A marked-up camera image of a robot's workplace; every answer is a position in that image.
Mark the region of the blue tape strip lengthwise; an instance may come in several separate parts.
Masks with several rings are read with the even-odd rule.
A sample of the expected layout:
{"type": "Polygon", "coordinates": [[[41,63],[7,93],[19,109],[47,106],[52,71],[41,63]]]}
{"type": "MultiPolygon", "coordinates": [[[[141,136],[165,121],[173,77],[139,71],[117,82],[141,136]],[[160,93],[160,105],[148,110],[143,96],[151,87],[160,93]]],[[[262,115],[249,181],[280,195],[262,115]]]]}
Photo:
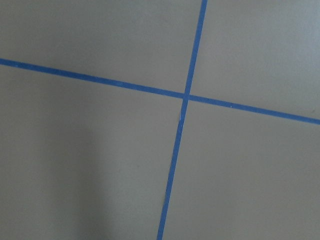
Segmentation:
{"type": "Polygon", "coordinates": [[[180,108],[180,116],[179,116],[179,121],[176,129],[176,135],[175,135],[174,146],[172,151],[172,158],[171,158],[170,168],[168,172],[165,195],[164,195],[164,200],[163,200],[163,205],[162,205],[162,210],[161,210],[161,215],[160,215],[160,220],[159,220],[159,225],[157,230],[157,236],[156,236],[157,240],[161,240],[163,238],[163,234],[165,230],[166,219],[167,219],[167,214],[168,214],[168,209],[170,204],[172,187],[174,183],[176,166],[177,166],[177,161],[178,161],[178,156],[180,151],[184,123],[185,123],[185,118],[187,114],[187,108],[188,108],[188,103],[189,103],[189,98],[190,98],[190,93],[191,93],[191,88],[193,83],[193,77],[194,77],[194,72],[195,72],[195,67],[197,62],[201,36],[202,36],[207,4],[208,2],[206,0],[203,0],[200,5],[197,26],[196,26],[196,31],[195,31],[195,36],[194,36],[194,41],[192,46],[192,52],[191,52],[191,57],[189,61],[188,73],[187,73],[187,78],[185,82],[185,89],[184,89],[181,108],[180,108]]]}

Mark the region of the blue tape strip crosswise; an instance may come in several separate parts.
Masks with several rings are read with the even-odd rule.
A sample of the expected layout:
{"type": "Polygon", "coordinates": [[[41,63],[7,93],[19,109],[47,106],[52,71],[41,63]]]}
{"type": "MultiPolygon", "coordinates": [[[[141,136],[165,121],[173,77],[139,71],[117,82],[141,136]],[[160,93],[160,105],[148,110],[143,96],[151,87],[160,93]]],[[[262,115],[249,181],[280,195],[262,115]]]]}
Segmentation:
{"type": "MultiPolygon", "coordinates": [[[[146,93],[152,93],[152,94],[156,94],[156,95],[173,97],[173,98],[177,98],[177,99],[182,99],[184,97],[183,93],[177,92],[177,91],[171,91],[171,90],[166,90],[166,89],[161,89],[161,88],[156,88],[156,87],[133,84],[133,83],[129,83],[129,82],[113,80],[113,79],[103,78],[103,77],[98,77],[98,76],[92,76],[92,75],[87,75],[87,74],[82,74],[82,73],[77,73],[77,72],[72,72],[72,71],[67,71],[67,70],[61,70],[61,69],[51,68],[51,67],[46,67],[46,66],[40,66],[40,65],[30,64],[30,63],[25,63],[25,62],[20,62],[20,61],[14,61],[14,60],[9,60],[9,59],[4,59],[4,58],[2,58],[0,60],[0,64],[3,66],[7,66],[7,67],[13,67],[13,68],[34,71],[34,72],[46,73],[46,74],[50,74],[50,75],[72,78],[72,79],[77,79],[77,80],[82,80],[82,81],[87,81],[87,82],[92,82],[92,83],[99,83],[99,84],[104,84],[104,85],[108,85],[108,86],[115,86],[115,87],[119,87],[119,88],[125,88],[125,89],[140,91],[140,92],[146,92],[146,93]]],[[[289,119],[289,120],[294,120],[294,121],[299,121],[299,122],[304,122],[304,123],[309,123],[309,124],[314,124],[314,125],[320,124],[320,120],[317,118],[296,115],[296,114],[290,114],[290,113],[286,113],[286,112],[275,111],[275,110],[270,110],[270,109],[265,109],[265,108],[250,106],[250,105],[243,105],[243,104],[239,104],[239,103],[223,101],[223,100],[218,100],[218,99],[213,99],[213,98],[207,98],[207,97],[203,97],[203,96],[197,96],[197,95],[191,94],[188,97],[188,99],[193,102],[205,103],[205,104],[225,107],[225,108],[229,108],[229,109],[235,109],[235,110],[240,110],[240,111],[252,112],[252,113],[256,113],[256,114],[268,115],[268,116],[289,119]]]]}

